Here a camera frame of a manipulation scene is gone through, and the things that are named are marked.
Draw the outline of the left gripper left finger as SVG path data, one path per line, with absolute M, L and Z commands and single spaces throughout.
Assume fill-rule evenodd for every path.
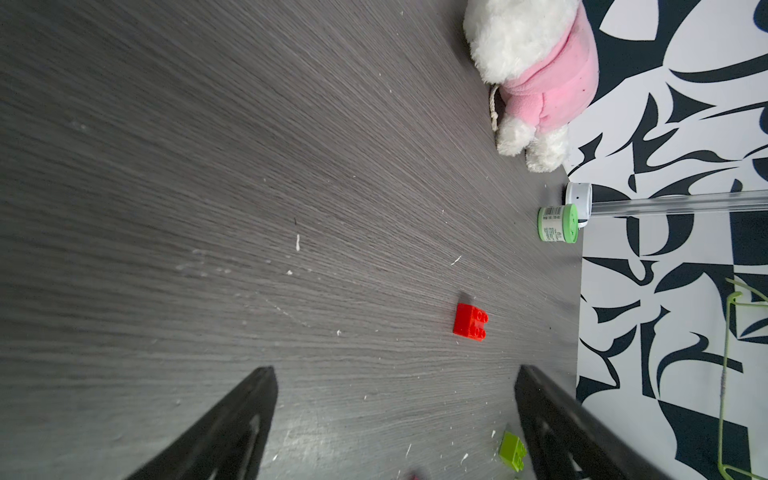
M 278 397 L 272 366 L 259 367 L 131 479 L 255 479 Z

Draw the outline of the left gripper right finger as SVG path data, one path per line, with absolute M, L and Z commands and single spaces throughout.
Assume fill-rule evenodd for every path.
M 666 479 L 533 365 L 520 367 L 515 400 L 538 479 Z

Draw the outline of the lime green lego brick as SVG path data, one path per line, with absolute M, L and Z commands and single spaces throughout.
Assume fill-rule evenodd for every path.
M 524 459 L 527 449 L 519 436 L 505 431 L 499 447 L 498 456 L 501 461 L 516 473 L 524 469 Z

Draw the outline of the red lego brick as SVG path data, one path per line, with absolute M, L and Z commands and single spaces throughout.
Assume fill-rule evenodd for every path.
M 488 314 L 473 305 L 458 303 L 453 326 L 455 335 L 482 342 L 486 338 Z

